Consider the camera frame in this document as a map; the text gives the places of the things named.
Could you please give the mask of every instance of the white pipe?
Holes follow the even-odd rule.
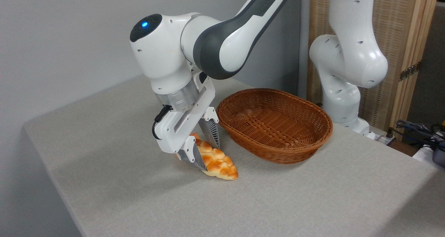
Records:
[[[307,59],[309,54],[310,0],[301,0],[300,8],[300,50],[297,94],[307,99]]]

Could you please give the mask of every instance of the braided bread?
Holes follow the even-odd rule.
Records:
[[[191,134],[196,138],[196,145],[202,155],[202,160],[207,167],[205,174],[211,177],[218,177],[224,180],[236,180],[238,171],[229,156],[223,151],[213,148],[208,142],[201,140],[195,133]]]

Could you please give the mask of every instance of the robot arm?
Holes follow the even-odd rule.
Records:
[[[284,1],[248,0],[234,18],[225,22],[196,17],[184,28],[184,55],[211,78],[232,77],[246,63]]]
[[[336,35],[319,36],[310,59],[323,88],[323,109],[336,123],[372,138],[369,124],[358,118],[357,87],[373,88],[388,71],[372,28],[374,0],[331,0],[329,24]]]
[[[205,170],[190,133],[199,124],[210,144],[219,148],[218,117],[210,107],[215,88],[209,77],[227,79],[238,73],[284,2],[248,0],[224,22],[199,13],[153,14],[134,26],[132,50],[165,106],[152,129],[162,151]]]

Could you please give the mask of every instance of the woven bamboo screen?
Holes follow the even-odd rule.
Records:
[[[375,0],[373,24],[377,43],[387,57],[385,80],[375,88],[361,89],[359,116],[387,130],[398,119],[406,120],[436,0]],[[329,26],[329,0],[310,0],[309,44]],[[322,102],[318,72],[309,60],[307,98]]]

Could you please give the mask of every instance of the wicker basket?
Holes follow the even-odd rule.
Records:
[[[241,147],[279,164],[310,158],[332,135],[332,120],[318,106],[284,91],[254,88],[222,101],[220,125]]]

